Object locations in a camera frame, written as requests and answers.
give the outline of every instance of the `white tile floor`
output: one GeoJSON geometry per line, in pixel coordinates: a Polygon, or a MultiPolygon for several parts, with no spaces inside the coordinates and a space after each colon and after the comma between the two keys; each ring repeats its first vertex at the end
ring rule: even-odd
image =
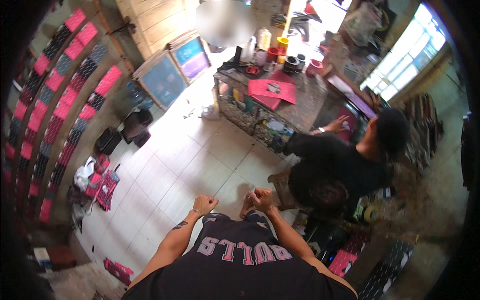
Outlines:
{"type": "MultiPolygon", "coordinates": [[[[142,148],[122,141],[112,153],[111,167],[120,163],[112,208],[104,212],[95,205],[84,218],[82,233],[76,233],[92,261],[102,266],[107,257],[139,274],[170,229],[185,218],[195,197],[220,199],[216,210],[239,220],[246,192],[255,186],[273,189],[267,177],[289,166],[290,157],[282,159],[224,118],[198,118],[200,105],[213,102],[215,70],[209,71],[166,113],[151,109],[152,137],[142,148]]],[[[293,213],[282,212],[290,223],[293,213]]],[[[201,229],[199,221],[187,250],[201,229]]]]}

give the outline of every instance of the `workbench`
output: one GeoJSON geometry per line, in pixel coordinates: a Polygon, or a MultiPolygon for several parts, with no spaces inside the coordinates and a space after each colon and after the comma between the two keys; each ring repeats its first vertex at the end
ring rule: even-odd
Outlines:
{"type": "MultiPolygon", "coordinates": [[[[266,72],[257,79],[267,79],[272,74],[266,72]]],[[[247,96],[250,78],[237,70],[216,72],[213,94],[227,120],[277,153],[282,151],[293,132],[307,133],[327,125],[338,117],[342,106],[357,117],[357,122],[361,123],[358,128],[364,127],[368,118],[326,79],[318,75],[310,78],[303,72],[292,77],[296,104],[282,100],[275,111],[247,96]]]]}

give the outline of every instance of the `hand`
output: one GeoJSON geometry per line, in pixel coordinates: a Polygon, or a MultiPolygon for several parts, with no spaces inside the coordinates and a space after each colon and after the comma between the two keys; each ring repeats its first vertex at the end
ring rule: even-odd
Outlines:
{"type": "Polygon", "coordinates": [[[325,131],[331,131],[333,133],[341,133],[346,130],[347,128],[343,128],[343,122],[348,119],[349,116],[341,116],[340,118],[333,120],[327,126],[324,126],[325,131]]]}
{"type": "Polygon", "coordinates": [[[195,198],[193,209],[197,210],[200,213],[200,216],[205,216],[209,214],[217,204],[218,199],[214,200],[213,197],[200,195],[195,198]]]}
{"type": "Polygon", "coordinates": [[[248,196],[252,199],[255,208],[263,213],[267,213],[273,207],[272,189],[255,188],[255,193],[248,192],[248,196]]]}
{"type": "Polygon", "coordinates": [[[378,112],[378,108],[380,107],[380,103],[382,102],[382,97],[380,95],[375,95],[373,92],[369,92],[369,94],[370,101],[372,102],[372,105],[369,106],[371,106],[373,111],[378,112]]]}

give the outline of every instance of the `black cap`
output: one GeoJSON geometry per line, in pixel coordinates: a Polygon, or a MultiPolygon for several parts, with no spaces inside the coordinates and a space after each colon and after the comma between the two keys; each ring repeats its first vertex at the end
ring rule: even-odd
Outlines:
{"type": "Polygon", "coordinates": [[[377,114],[378,141],[388,153],[396,153],[410,140],[410,125],[403,112],[384,108],[377,114]]]}

